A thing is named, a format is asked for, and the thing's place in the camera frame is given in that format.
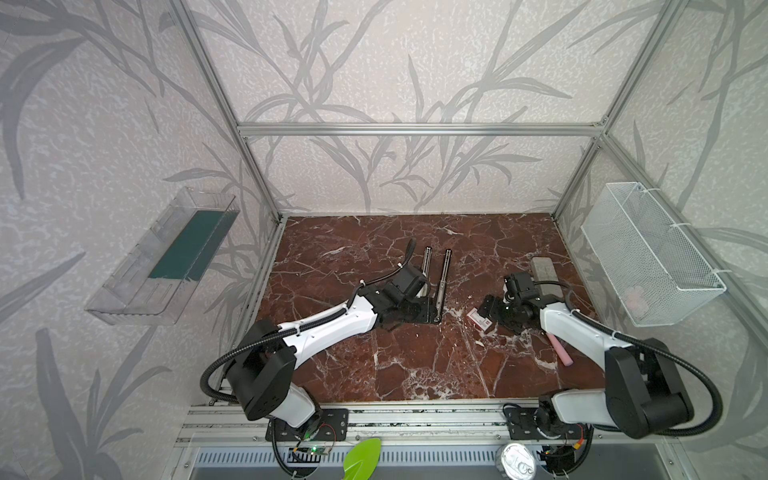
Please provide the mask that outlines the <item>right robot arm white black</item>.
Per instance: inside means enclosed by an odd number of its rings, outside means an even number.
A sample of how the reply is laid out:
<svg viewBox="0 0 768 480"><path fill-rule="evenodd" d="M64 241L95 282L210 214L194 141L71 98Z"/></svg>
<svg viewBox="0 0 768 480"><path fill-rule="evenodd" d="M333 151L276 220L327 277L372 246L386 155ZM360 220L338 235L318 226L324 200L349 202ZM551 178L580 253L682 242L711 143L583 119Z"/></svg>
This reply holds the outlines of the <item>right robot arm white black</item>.
<svg viewBox="0 0 768 480"><path fill-rule="evenodd" d="M510 331L538 328L564 341L604 374L596 389L567 389L539 399L541 427L583 424L632 439L650 435L693 437L712 430L724 413L716 384L658 339L621 333L583 314L573 290L543 294L543 281L526 272L504 279L501 297L488 295L480 318Z"/></svg>

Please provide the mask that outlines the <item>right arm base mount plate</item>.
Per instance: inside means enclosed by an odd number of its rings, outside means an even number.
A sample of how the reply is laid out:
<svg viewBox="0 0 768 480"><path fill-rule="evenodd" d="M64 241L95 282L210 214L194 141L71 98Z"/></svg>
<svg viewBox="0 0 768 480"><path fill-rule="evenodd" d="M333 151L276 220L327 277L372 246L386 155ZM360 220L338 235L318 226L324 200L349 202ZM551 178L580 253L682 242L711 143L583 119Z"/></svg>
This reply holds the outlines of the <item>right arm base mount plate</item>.
<svg viewBox="0 0 768 480"><path fill-rule="evenodd" d="M553 440L575 443L584 439L582 425L561 421L549 407L505 404L502 407L502 414L512 440Z"/></svg>

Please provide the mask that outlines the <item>red white staples box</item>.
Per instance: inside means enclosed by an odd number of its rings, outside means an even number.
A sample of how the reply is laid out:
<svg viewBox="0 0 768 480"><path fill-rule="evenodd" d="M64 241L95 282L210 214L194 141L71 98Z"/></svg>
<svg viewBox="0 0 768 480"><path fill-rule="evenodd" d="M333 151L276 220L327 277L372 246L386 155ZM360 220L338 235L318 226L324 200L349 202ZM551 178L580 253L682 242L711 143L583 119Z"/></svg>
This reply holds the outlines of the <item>red white staples box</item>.
<svg viewBox="0 0 768 480"><path fill-rule="evenodd" d="M467 318L482 332L488 331L493 325L493 322L480 315L476 308L467 314Z"/></svg>

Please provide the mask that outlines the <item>black stapler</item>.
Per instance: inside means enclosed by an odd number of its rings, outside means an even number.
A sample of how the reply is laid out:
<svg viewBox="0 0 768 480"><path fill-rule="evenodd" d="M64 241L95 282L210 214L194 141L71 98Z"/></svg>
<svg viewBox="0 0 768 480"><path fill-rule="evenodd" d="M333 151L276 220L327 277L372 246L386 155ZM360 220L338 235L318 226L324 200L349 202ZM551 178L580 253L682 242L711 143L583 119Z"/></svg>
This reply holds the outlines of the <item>black stapler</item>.
<svg viewBox="0 0 768 480"><path fill-rule="evenodd" d="M442 321L451 259L452 250L446 249L436 293L427 298L427 321L430 324L439 324Z"/></svg>

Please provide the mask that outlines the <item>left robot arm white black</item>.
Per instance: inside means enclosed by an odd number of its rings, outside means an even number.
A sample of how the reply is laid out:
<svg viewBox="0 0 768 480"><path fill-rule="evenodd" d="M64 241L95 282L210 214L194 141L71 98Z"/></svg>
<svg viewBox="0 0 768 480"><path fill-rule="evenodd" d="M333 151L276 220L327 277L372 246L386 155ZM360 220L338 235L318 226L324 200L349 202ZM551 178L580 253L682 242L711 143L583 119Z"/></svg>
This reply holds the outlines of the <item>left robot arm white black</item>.
<svg viewBox="0 0 768 480"><path fill-rule="evenodd" d="M308 432L320 425L321 407L293 382L312 357L387 320L431 324L435 303L419 292L424 272L403 264L372 282L360 282L346 301L318 314L279 325L254 323L241 343L208 365L201 391L211 399L237 403L250 421L268 418Z"/></svg>

